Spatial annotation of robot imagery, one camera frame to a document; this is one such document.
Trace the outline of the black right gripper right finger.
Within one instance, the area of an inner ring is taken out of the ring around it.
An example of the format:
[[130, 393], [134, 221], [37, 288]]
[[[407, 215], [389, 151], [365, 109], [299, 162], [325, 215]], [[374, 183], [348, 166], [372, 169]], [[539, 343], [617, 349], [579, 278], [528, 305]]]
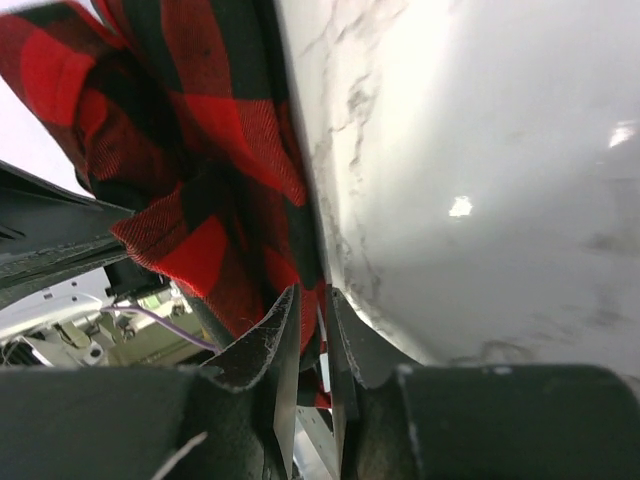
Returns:
[[635, 479], [639, 403], [588, 365], [423, 366], [327, 293], [344, 479]]

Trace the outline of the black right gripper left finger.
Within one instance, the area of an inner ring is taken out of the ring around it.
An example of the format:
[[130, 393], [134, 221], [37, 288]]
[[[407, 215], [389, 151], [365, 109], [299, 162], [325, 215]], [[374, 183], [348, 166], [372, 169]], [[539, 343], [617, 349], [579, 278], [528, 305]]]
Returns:
[[201, 367], [6, 368], [5, 479], [287, 479], [300, 290]]

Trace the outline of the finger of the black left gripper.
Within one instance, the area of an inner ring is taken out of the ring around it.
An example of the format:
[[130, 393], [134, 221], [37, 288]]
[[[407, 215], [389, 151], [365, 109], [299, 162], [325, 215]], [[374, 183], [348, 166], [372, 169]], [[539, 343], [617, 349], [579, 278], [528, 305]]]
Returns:
[[1, 306], [126, 256], [111, 227], [132, 212], [1, 164]]

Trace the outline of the red black plaid shirt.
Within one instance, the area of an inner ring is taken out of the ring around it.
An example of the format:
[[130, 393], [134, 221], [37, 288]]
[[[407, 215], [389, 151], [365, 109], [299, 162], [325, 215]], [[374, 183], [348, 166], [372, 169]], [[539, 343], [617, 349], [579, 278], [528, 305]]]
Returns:
[[1, 17], [1, 75], [225, 347], [300, 289], [302, 406], [328, 408], [325, 281], [270, 1], [57, 1]]

